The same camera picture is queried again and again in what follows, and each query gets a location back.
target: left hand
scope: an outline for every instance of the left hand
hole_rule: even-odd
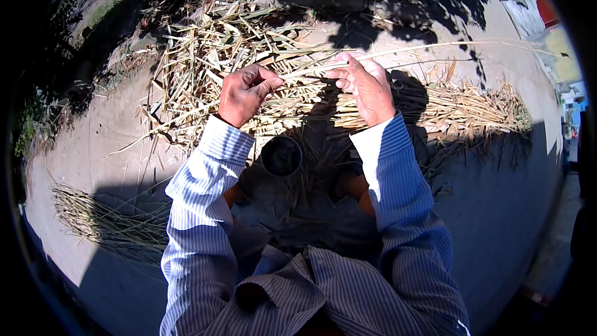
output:
[[[256,63],[229,74],[222,82],[218,116],[229,125],[241,128],[255,116],[265,97],[283,82],[276,73]]]

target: blue and white striped shirt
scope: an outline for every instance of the blue and white striped shirt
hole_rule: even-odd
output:
[[[466,335],[469,320],[448,274],[450,233],[431,212],[429,185],[402,116],[351,136],[383,236],[380,266],[310,246],[290,256],[267,245],[235,285],[232,214],[221,197],[243,171],[254,138],[211,116],[166,189],[173,199],[162,270],[168,304],[160,334],[294,335],[319,310],[346,335]],[[236,289],[269,296],[243,310]]]

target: concrete ground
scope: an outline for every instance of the concrete ground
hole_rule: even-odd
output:
[[[458,40],[463,34],[474,40],[519,39],[499,1],[490,0],[484,13],[484,30],[455,20],[459,26],[457,34],[439,23],[433,24],[433,31],[438,41]],[[360,35],[351,35],[354,39],[371,40],[366,42],[369,44],[364,51],[379,52],[391,47],[389,44],[407,45],[388,33],[371,35],[367,27],[359,28]],[[337,29],[335,24],[319,24],[309,39],[325,39]],[[552,195],[559,185],[562,138],[553,86],[533,53],[500,44],[475,46],[475,55],[480,56],[474,60],[472,49],[435,48],[417,55],[385,56],[377,61],[386,67],[397,61],[410,63],[403,70],[411,70],[424,80],[422,70],[435,64],[445,69],[443,63],[425,61],[456,57],[459,61],[452,81],[467,80],[495,88],[497,79],[505,78],[520,92],[533,116],[533,151],[527,162],[516,169],[498,169],[492,159],[453,158],[433,183],[434,190],[444,184],[453,190],[451,196],[437,198],[434,210],[452,233],[452,275],[465,299],[471,332],[478,334],[497,318],[525,277]],[[416,63],[417,58],[424,61],[421,66]],[[158,267],[131,263],[68,235],[54,217],[50,184],[64,182],[86,192],[110,193],[125,199],[135,194],[149,155],[149,140],[145,140],[142,149],[138,145],[103,157],[141,137],[143,127],[135,118],[134,108],[147,96],[150,66],[145,63],[130,83],[119,86],[109,98],[95,97],[86,116],[71,131],[60,133],[54,150],[34,156],[27,169],[26,216],[32,231],[81,306],[115,335],[157,333],[166,303],[165,280]],[[164,169],[152,156],[139,191],[153,184],[154,168],[155,180],[159,182],[173,175],[182,164],[177,161],[182,157],[175,148],[167,151],[166,143],[161,141],[157,149]],[[151,200],[161,197],[163,187],[153,196],[144,195]]]

